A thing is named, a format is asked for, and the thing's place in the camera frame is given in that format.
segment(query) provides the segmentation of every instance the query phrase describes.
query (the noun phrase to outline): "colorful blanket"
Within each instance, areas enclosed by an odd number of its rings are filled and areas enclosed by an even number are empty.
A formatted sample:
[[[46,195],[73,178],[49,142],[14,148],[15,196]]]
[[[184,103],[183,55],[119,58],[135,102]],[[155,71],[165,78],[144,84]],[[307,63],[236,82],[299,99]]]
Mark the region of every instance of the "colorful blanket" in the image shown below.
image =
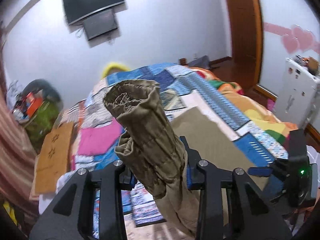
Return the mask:
[[[242,96],[242,89],[237,83],[220,81],[208,70],[188,68],[171,63],[155,64],[138,68],[129,72],[113,73],[101,80],[91,91],[88,98],[66,111],[64,121],[75,119],[79,113],[78,127],[101,127],[110,123],[112,116],[105,109],[102,98],[114,84],[127,79],[155,80],[160,84],[160,97],[166,116],[169,120],[176,118],[187,109],[198,107],[202,114],[216,122],[221,131],[235,143],[244,155],[256,166],[266,166],[275,157],[287,158],[288,153],[281,145],[276,133],[287,136],[290,124],[281,123],[271,112],[249,98]],[[71,159],[73,167],[90,167],[92,170],[105,167],[117,156],[113,149],[115,144],[104,155],[78,155],[81,133],[72,146]],[[94,236],[99,236],[98,212],[99,192],[96,195]],[[123,203],[128,208],[128,201]],[[125,217],[127,224],[132,225],[131,215]],[[126,228],[127,235],[137,232],[136,227]]]

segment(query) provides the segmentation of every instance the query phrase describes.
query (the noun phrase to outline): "quilt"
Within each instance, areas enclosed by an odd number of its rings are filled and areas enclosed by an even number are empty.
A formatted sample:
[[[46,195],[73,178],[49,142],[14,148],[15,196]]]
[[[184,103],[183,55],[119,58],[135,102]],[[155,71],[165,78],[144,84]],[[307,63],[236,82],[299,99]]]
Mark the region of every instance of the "quilt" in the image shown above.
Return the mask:
[[[266,129],[264,124],[261,125],[257,122],[257,116],[252,115],[252,112],[244,107],[244,100],[240,100],[239,98],[234,100],[234,98],[231,97],[231,95],[235,95],[229,92],[243,97],[241,95],[242,89],[238,84],[226,84],[225,82],[220,82],[210,71],[199,68],[188,68],[176,65],[175,63],[155,64],[128,72],[113,73],[96,84],[88,98],[82,102],[79,107],[74,106],[72,111],[66,111],[62,119],[72,119],[74,121],[74,115],[76,111],[78,111],[81,112],[81,118],[79,119],[81,122],[78,124],[81,128],[108,125],[108,123],[111,122],[112,116],[104,107],[102,99],[114,84],[127,79],[157,81],[160,84],[160,97],[169,121],[184,111],[197,106],[202,114],[207,115],[210,120],[217,123],[221,131],[233,141],[256,166],[266,166],[273,162],[276,157],[288,158],[286,149],[279,143],[279,140],[275,138],[277,135],[269,131],[272,130],[272,128]],[[281,130],[279,127],[274,129],[282,134],[284,130],[287,132],[290,129],[293,130],[294,127],[285,125],[285,129]],[[72,146],[71,165],[73,169],[80,167],[90,167],[91,170],[101,169],[111,161],[117,159],[117,156],[113,152],[116,143],[104,155],[79,156],[77,155],[79,140],[78,135]],[[135,191],[134,196],[137,197],[141,194],[143,194],[143,192],[139,193]],[[130,196],[129,193],[123,192],[123,209],[126,212],[130,212],[130,208],[128,208],[130,206],[130,201],[127,199],[128,196]],[[94,210],[93,235],[96,238],[99,238],[98,203],[99,192],[96,194]],[[156,213],[156,206],[154,208],[154,211],[148,210],[148,212],[152,214]],[[136,224],[136,227],[129,226],[126,228],[127,235],[130,239],[132,239],[134,232],[138,230],[138,223],[134,220],[135,217],[137,217],[137,214],[125,215],[126,225]],[[143,224],[148,224],[148,228],[152,226],[159,227],[157,225],[149,225],[149,222],[151,221],[146,220],[143,221]],[[186,236],[182,236],[180,232],[177,235],[179,235],[181,239],[186,238]]]

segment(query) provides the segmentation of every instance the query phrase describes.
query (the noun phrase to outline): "blue patch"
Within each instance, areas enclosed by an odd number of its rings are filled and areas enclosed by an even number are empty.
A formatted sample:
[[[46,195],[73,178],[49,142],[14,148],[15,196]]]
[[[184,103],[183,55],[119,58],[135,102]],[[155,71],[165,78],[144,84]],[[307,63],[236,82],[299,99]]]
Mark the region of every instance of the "blue patch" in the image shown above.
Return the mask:
[[[145,79],[145,80],[153,80],[154,75],[152,75],[150,72],[141,76],[140,79]]]
[[[192,185],[192,180],[191,180],[191,169],[190,166],[188,164],[187,166],[187,189],[190,189]]]
[[[176,63],[160,63],[160,64],[153,64],[149,65],[148,69],[153,75],[159,74],[161,71],[164,70],[166,67],[174,66]]]
[[[117,139],[114,144],[109,148],[109,150],[102,155],[96,155],[93,158],[94,162],[99,162],[96,164],[95,170],[103,169],[109,163],[118,160],[118,156],[115,154],[115,147],[118,145],[119,139]]]
[[[270,162],[267,161],[268,159],[275,160],[271,153],[251,133],[246,133],[233,143],[257,167],[267,166]]]
[[[167,87],[174,82],[174,77],[166,70],[161,71],[153,77],[153,80],[160,84],[160,92],[167,90]]]
[[[283,189],[284,183],[279,180],[276,176],[271,175],[268,179],[267,185],[263,189],[263,195],[267,199],[272,199],[276,197],[279,192]]]
[[[182,84],[179,80],[175,80],[167,89],[173,89],[179,96],[187,95],[191,93],[191,90]]]
[[[142,75],[143,73],[140,71],[139,68],[134,69],[132,71],[113,73],[107,76],[108,86],[112,86],[123,80],[138,79]]]
[[[143,75],[151,74],[150,70],[148,69],[148,66],[141,67],[141,68],[139,68],[139,69],[140,69],[140,71],[141,71],[141,73],[142,73]]]
[[[192,72],[184,76],[178,76],[177,80],[190,90],[198,90],[211,109],[233,130],[238,130],[250,121],[247,116],[197,73]]]

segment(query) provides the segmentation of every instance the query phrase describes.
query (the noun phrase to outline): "baseboard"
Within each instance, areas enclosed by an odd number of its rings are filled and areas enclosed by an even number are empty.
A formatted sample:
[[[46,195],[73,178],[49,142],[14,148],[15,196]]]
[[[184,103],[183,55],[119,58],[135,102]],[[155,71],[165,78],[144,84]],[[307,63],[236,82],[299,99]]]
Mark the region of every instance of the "baseboard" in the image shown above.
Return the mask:
[[[320,144],[320,134],[311,124],[308,123],[305,131],[309,133]]]
[[[260,85],[255,85],[254,89],[265,97],[270,98],[272,101],[276,101],[277,99],[277,96],[275,94],[271,93]],[[320,144],[320,133],[310,123],[308,123],[304,131],[310,134],[317,141],[317,143]]]
[[[227,61],[227,60],[232,60],[232,57],[223,57],[223,58],[219,58],[219,59],[210,61],[209,65],[211,66],[211,65],[214,65],[214,64],[217,64],[217,63],[221,63],[221,62],[224,62],[224,61]]]

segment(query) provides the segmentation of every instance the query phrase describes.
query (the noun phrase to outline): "fabric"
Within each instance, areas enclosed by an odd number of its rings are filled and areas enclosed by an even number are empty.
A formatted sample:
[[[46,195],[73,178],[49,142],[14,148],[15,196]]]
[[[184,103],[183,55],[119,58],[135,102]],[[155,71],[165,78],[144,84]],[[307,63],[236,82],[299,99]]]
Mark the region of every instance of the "fabric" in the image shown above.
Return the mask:
[[[170,73],[166,70],[161,71],[156,75],[146,74],[140,77],[140,79],[146,80],[154,80],[160,85],[160,92],[163,92],[174,82],[174,78]]]
[[[267,166],[275,160],[271,153],[251,133],[246,133],[233,143],[257,167]]]
[[[62,113],[60,125],[64,122],[73,122],[77,131],[79,131],[84,120],[84,100],[75,104],[73,107]]]
[[[201,97],[197,90],[193,90],[192,93],[180,97],[183,104],[186,106],[184,109],[178,111],[166,111],[166,114],[172,115],[173,119],[183,114],[188,109],[198,107],[201,114],[206,115],[212,122],[215,122],[219,129],[229,138],[230,141],[237,140],[239,135],[233,131],[212,109],[204,99]]]
[[[215,89],[217,89],[220,93],[223,93],[225,91],[232,91],[232,92],[236,92],[240,95],[244,95],[242,87],[236,82],[224,82],[221,80],[210,80],[208,82]]]
[[[152,195],[146,191],[138,181],[134,189],[130,191],[133,220],[137,227],[143,227],[150,223],[165,222],[159,212]]]
[[[254,166],[245,155],[220,131],[217,124],[202,115],[197,107],[187,110],[171,121],[171,126],[178,136],[185,136],[191,149],[199,152],[220,169],[233,171],[237,167],[245,171]],[[251,177],[262,189],[267,178]],[[227,221],[228,208],[226,195],[223,197],[224,221]]]
[[[106,108],[126,129],[115,152],[153,195],[163,217],[194,236],[199,202],[186,188],[188,156],[165,116],[158,85],[122,81],[106,94]]]
[[[100,155],[105,153],[119,138],[122,127],[112,119],[111,124],[100,128],[81,129],[79,155]]]
[[[59,193],[59,191],[63,188],[63,186],[68,182],[68,180],[73,176],[75,171],[70,171],[63,174],[57,181],[56,190],[52,193],[40,194],[39,196],[39,214],[45,211],[45,209],[49,206],[53,198]]]
[[[84,111],[81,128],[102,127],[112,120],[112,115],[103,105],[103,97],[109,88],[103,87],[92,96],[91,104]]]
[[[160,99],[164,110],[177,110],[186,108],[174,90],[166,90],[161,92]]]
[[[276,140],[279,140],[279,142],[284,143],[283,138],[278,134],[286,138],[290,131],[298,128],[297,125],[293,123],[281,122],[272,112],[249,97],[239,95],[232,91],[225,91],[222,94],[262,130],[273,131],[274,133],[270,131],[268,133],[274,136]]]
[[[3,203],[3,207],[6,210],[6,212],[8,213],[9,217],[11,218],[11,220],[15,223],[15,225],[18,225],[18,222],[16,220],[16,216],[14,214],[14,208],[12,206],[10,206],[8,201],[4,201]]]
[[[197,73],[191,72],[185,76],[179,76],[179,80],[191,90],[198,90],[206,103],[233,130],[238,130],[250,120]]]
[[[197,66],[204,69],[210,69],[210,61],[208,56],[203,56],[201,58],[194,59],[188,63],[189,67]]]
[[[25,130],[9,112],[0,92],[0,193],[35,218],[37,202],[29,200],[36,152]]]
[[[169,222],[136,227],[133,214],[124,216],[125,231],[129,240],[194,240]]]

